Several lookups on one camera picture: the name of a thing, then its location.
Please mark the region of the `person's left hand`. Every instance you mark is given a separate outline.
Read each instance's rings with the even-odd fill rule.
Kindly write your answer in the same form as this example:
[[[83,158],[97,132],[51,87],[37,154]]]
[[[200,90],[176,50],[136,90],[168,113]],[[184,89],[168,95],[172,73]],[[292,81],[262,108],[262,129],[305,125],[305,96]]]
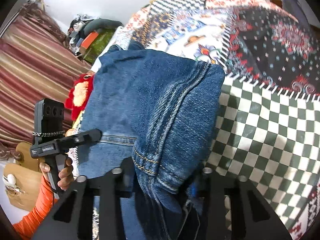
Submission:
[[[40,163],[40,170],[45,178],[45,180],[50,183],[48,172],[50,171],[50,167],[47,163]],[[66,191],[70,184],[74,181],[73,177],[73,166],[72,166],[72,160],[71,158],[67,157],[65,161],[65,167],[59,172],[59,182],[58,186],[63,191]]]

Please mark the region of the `orange sleeve left forearm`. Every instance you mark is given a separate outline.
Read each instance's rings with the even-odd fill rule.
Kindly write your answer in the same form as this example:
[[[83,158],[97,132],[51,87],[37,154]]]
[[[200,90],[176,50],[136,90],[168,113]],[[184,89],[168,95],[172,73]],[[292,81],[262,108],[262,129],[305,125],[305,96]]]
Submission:
[[[42,177],[39,195],[34,208],[20,222],[13,224],[21,239],[29,240],[32,238],[56,202],[57,200],[54,198],[50,184]]]

